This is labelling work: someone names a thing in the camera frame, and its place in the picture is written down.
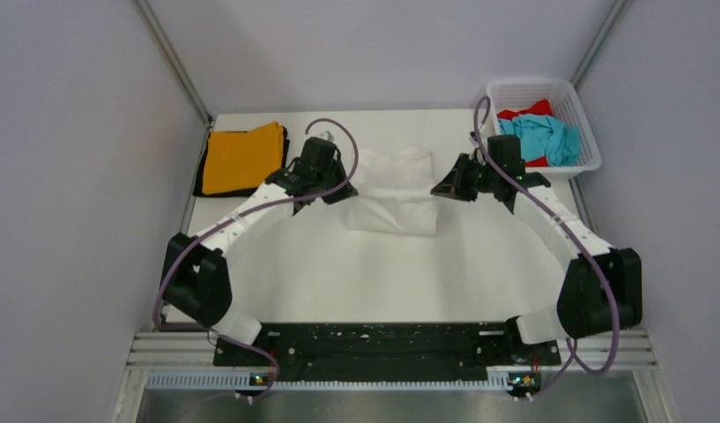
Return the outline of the white t shirt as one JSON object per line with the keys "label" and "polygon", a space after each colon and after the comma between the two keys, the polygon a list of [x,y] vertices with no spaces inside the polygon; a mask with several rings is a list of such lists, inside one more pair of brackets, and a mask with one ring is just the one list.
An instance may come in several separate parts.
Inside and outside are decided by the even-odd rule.
{"label": "white t shirt", "polygon": [[359,195],[346,206],[345,223],[353,231],[434,236],[437,207],[431,151],[412,146],[393,153],[360,149],[352,178]]}

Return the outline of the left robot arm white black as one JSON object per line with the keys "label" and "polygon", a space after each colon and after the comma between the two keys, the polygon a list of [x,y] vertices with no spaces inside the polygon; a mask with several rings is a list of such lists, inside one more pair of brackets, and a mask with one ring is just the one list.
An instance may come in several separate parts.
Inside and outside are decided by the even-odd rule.
{"label": "left robot arm white black", "polygon": [[269,342],[259,334],[262,324],[234,295],[231,265],[270,229],[316,199],[335,204],[357,194],[332,135],[325,131],[306,139],[301,154],[270,174],[243,204],[193,236],[170,239],[160,302],[234,340],[235,353],[246,363],[263,361]]}

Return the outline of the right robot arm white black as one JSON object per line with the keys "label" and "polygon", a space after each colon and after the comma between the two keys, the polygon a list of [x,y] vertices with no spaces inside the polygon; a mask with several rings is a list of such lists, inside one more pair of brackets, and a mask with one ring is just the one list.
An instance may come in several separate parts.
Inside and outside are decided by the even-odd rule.
{"label": "right robot arm white black", "polygon": [[558,198],[549,180],[528,172],[512,135],[491,136],[486,152],[461,153],[431,195],[473,202],[489,194],[527,225],[564,270],[557,299],[507,320],[505,356],[525,363],[538,344],[580,339],[642,321],[642,260],[593,233]]}

